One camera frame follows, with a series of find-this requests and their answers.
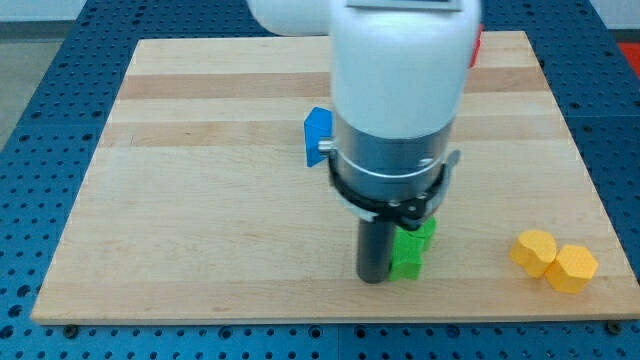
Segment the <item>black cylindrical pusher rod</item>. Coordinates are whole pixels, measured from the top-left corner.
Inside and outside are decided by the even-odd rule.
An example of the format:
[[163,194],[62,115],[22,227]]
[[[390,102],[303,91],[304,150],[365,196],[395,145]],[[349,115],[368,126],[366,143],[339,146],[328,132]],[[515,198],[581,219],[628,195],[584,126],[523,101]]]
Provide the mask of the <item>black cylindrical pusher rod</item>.
[[368,284],[384,282],[389,275],[396,225],[389,221],[359,221],[356,273]]

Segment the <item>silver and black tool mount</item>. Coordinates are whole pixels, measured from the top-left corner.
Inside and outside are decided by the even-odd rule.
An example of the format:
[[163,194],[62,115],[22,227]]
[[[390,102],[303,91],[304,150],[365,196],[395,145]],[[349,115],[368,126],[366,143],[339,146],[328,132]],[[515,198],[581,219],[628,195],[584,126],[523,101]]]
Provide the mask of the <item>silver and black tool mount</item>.
[[453,123],[424,136],[378,137],[332,119],[329,180],[361,219],[415,231],[442,204],[459,151],[446,152]]

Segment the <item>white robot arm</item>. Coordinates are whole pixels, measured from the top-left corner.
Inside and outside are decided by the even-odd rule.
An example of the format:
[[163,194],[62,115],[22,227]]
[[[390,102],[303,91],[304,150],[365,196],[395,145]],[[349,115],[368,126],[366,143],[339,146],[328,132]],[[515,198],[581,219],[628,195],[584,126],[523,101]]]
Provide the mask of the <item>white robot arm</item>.
[[460,1],[249,0],[282,36],[329,38],[327,134],[307,134],[307,160],[359,217],[356,271],[391,271],[398,229],[415,231],[445,198],[459,152],[450,130],[480,34],[481,4]]

